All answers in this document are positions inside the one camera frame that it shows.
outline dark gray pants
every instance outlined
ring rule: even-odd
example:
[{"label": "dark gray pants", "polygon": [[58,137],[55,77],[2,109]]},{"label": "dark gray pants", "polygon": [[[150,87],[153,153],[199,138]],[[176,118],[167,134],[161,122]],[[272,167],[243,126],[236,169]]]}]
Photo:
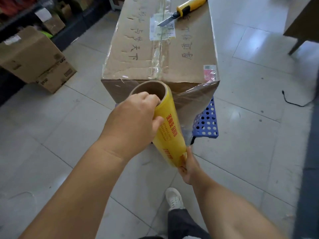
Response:
[{"label": "dark gray pants", "polygon": [[[200,239],[211,239],[209,234],[191,218],[186,209],[175,209],[168,212],[168,239],[182,239],[186,236]],[[162,239],[158,236],[143,237],[141,239]]]}]

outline yellow utility knife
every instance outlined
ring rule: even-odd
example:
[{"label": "yellow utility knife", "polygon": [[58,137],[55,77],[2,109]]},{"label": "yellow utility knife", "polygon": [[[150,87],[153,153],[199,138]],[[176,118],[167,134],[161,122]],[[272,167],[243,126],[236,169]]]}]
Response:
[{"label": "yellow utility knife", "polygon": [[187,1],[186,3],[178,6],[177,11],[174,12],[173,15],[171,15],[168,19],[165,19],[160,24],[158,24],[158,26],[160,26],[160,27],[166,26],[171,21],[173,21],[179,17],[185,16],[185,15],[189,14],[191,11],[201,7],[202,5],[205,4],[205,2],[207,2],[207,0],[189,0],[189,1]]}]

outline person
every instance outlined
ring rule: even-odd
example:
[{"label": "person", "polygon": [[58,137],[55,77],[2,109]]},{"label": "person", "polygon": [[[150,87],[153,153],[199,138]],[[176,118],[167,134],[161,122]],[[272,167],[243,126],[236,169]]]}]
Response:
[{"label": "person", "polygon": [[[120,174],[130,159],[151,143],[164,120],[153,118],[159,103],[156,95],[141,92],[119,104],[110,113],[98,140],[19,238],[94,239]],[[213,181],[200,168],[190,148],[187,154],[185,166],[178,171],[193,187],[209,234],[192,220],[179,192],[170,188],[165,193],[171,208],[169,239],[284,238],[253,205]]]}]

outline blue plastic stool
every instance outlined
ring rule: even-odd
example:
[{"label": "blue plastic stool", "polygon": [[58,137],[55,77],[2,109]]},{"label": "blue plastic stool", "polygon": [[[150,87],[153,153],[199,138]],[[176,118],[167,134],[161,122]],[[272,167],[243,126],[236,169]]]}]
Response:
[{"label": "blue plastic stool", "polygon": [[214,97],[212,97],[210,103],[206,109],[195,117],[193,124],[193,139],[191,144],[194,143],[195,138],[218,137],[218,127],[216,119],[216,110],[214,104]]}]

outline cling film roll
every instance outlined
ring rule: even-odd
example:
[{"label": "cling film roll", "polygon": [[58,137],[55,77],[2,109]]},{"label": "cling film roll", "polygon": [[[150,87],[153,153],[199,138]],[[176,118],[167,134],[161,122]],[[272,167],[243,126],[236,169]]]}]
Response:
[{"label": "cling film roll", "polygon": [[159,127],[153,144],[170,165],[180,167],[187,159],[187,153],[172,92],[165,83],[151,80],[138,85],[133,89],[131,95],[143,91],[155,94],[161,100],[161,103],[155,108],[154,118],[161,116],[164,118],[164,122]]}]

